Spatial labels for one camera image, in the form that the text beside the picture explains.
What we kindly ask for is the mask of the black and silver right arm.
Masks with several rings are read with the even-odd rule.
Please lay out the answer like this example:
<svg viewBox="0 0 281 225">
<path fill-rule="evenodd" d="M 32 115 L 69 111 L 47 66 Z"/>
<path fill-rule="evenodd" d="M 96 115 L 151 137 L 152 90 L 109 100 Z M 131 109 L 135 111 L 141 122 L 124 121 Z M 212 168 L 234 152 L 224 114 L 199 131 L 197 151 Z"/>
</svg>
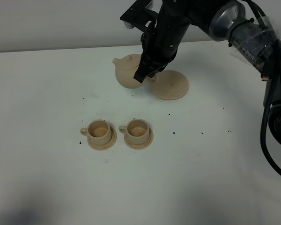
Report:
<svg viewBox="0 0 281 225">
<path fill-rule="evenodd" d="M 247 2 L 254 17 L 246 18 L 237 0 L 165 0 L 142 36 L 143 53 L 134 78 L 143 82 L 175 58 L 190 25 L 215 41 L 228 41 L 266 81 L 263 128 L 281 144 L 281 39 L 262 9 Z"/>
</svg>

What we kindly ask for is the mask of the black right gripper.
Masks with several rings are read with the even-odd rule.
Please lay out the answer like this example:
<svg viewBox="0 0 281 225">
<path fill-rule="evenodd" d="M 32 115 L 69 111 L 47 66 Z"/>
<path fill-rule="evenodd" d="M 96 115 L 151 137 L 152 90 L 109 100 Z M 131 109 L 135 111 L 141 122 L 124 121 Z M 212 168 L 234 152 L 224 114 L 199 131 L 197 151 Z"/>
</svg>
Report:
<svg viewBox="0 0 281 225">
<path fill-rule="evenodd" d="M 143 53 L 133 78 L 143 83 L 146 77 L 153 78 L 162 72 L 175 58 L 189 26 L 190 20 L 187 16 L 159 14 L 155 27 L 146 34 Z"/>
</svg>

